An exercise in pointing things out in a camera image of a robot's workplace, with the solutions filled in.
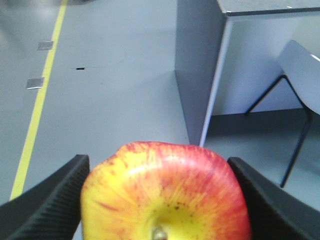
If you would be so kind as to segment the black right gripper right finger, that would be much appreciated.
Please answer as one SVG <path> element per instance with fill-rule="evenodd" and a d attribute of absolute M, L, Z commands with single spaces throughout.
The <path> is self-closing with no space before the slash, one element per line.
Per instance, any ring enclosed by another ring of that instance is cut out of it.
<path fill-rule="evenodd" d="M 318 240 L 320 212 L 290 195 L 239 157 L 227 160 L 247 204 L 254 240 Z"/>

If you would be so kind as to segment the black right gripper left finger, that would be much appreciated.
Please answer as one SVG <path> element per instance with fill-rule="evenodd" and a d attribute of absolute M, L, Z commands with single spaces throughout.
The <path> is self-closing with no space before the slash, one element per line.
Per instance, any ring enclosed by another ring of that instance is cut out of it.
<path fill-rule="evenodd" d="M 19 197 L 0 207 L 2 240 L 71 240 L 81 219 L 80 194 L 90 172 L 78 154 Z"/>

